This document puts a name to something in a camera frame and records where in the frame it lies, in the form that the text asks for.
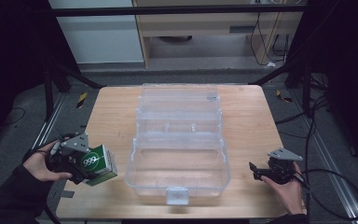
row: black horizontal bar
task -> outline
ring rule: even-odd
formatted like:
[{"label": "black horizontal bar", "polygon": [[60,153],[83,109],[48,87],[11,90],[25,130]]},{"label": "black horizontal bar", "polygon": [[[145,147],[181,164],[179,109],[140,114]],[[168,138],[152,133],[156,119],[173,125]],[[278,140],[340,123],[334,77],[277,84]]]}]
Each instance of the black horizontal bar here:
[{"label": "black horizontal bar", "polygon": [[56,8],[52,10],[30,10],[28,13],[49,14],[56,17],[123,16],[195,13],[239,13],[239,12],[296,12],[312,9],[307,4],[295,5],[229,5],[229,6],[181,6],[181,7],[95,7]]}]

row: transparent plastic box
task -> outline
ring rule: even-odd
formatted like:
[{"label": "transparent plastic box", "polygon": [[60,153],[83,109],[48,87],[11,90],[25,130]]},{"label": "transparent plastic box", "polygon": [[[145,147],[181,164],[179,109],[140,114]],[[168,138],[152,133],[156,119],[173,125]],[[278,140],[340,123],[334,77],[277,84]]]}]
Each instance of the transparent plastic box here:
[{"label": "transparent plastic box", "polygon": [[217,197],[230,181],[215,85],[144,84],[126,182],[167,204]]}]

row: table top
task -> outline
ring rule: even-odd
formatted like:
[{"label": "table top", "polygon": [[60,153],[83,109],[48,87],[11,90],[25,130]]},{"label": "table top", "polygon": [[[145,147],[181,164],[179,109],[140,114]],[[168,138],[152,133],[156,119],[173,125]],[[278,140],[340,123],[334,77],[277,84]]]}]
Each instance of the table top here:
[{"label": "table top", "polygon": [[141,86],[105,87],[99,92],[86,132],[89,147],[104,144],[115,155],[118,176],[97,186],[67,181],[60,218],[258,218],[284,214],[272,190],[254,180],[249,161],[268,168],[268,152],[282,141],[259,86],[217,85],[223,112],[231,181],[220,197],[190,198],[189,205],[167,205],[165,198],[138,196],[125,182]]}]

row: white cabinet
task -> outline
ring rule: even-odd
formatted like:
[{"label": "white cabinet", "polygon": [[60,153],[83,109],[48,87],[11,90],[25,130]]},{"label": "white cabinet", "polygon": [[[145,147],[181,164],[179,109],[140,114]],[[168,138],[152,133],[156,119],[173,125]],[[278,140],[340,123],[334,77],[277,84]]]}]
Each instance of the white cabinet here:
[{"label": "white cabinet", "polygon": [[[52,8],[132,7],[131,0],[49,0]],[[134,16],[58,17],[66,40],[82,68],[115,63],[144,64]]]}]

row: green and white box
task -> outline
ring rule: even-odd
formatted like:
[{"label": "green and white box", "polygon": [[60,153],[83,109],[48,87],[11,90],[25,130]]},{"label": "green and white box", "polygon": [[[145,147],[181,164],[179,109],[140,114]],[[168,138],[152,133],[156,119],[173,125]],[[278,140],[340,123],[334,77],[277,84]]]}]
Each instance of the green and white box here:
[{"label": "green and white box", "polygon": [[79,167],[90,175],[97,175],[92,179],[85,179],[83,183],[95,186],[117,176],[115,156],[104,145],[90,148],[90,152],[79,160]]}]

